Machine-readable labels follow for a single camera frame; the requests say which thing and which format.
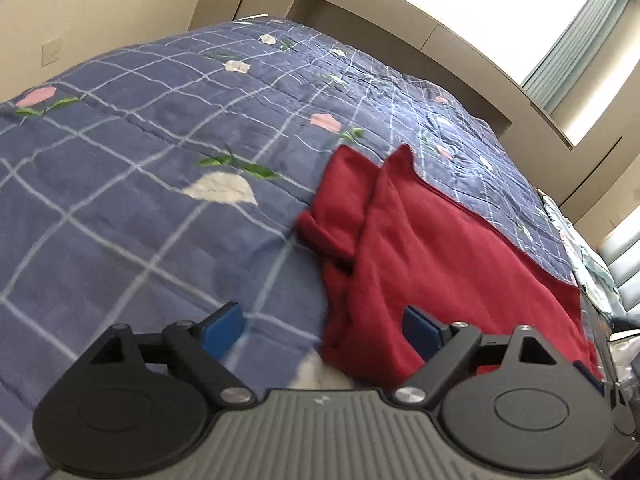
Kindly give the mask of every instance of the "white logo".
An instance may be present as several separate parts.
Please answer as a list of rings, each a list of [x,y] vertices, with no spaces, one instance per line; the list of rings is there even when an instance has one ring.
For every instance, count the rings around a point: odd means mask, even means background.
[[[326,402],[331,402],[331,397],[327,397],[326,395],[323,395],[319,399],[314,399],[314,402],[316,404],[320,404],[321,406],[324,406]]]

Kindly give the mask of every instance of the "blue gripper pad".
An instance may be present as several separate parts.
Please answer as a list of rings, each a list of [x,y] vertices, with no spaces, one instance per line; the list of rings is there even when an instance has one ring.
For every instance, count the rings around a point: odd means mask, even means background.
[[[402,334],[425,361],[437,354],[450,338],[449,326],[414,306],[402,316]]]
[[[211,357],[220,360],[244,331],[242,308],[230,301],[198,323],[196,330],[200,333],[200,346]]]

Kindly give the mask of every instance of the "light blue cloth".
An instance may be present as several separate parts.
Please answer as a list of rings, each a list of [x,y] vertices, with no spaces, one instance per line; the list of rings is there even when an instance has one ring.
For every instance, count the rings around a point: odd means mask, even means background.
[[[538,190],[545,211],[553,226],[558,229],[560,239],[569,256],[575,280],[593,306],[607,319],[625,317],[618,288],[603,259],[575,230],[562,214],[554,200]]]

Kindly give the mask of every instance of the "circular cover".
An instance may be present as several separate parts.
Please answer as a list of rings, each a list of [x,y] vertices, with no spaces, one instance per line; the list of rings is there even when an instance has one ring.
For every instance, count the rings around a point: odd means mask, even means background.
[[[444,429],[464,451],[500,469],[544,474],[585,464],[612,430],[606,402],[581,377],[527,368],[455,386],[442,403]]]
[[[191,385],[104,364],[61,380],[37,407],[33,431],[58,468],[89,478],[130,478],[177,461],[201,435],[206,417],[205,401]]]

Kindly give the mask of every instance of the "red garment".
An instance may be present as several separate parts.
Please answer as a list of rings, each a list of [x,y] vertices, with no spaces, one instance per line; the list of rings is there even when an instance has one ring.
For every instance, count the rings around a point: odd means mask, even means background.
[[[393,388],[423,364],[402,336],[409,304],[485,333],[533,325],[597,373],[579,289],[418,177],[406,145],[382,168],[341,146],[298,230],[322,257],[330,304],[322,357],[350,376]]]

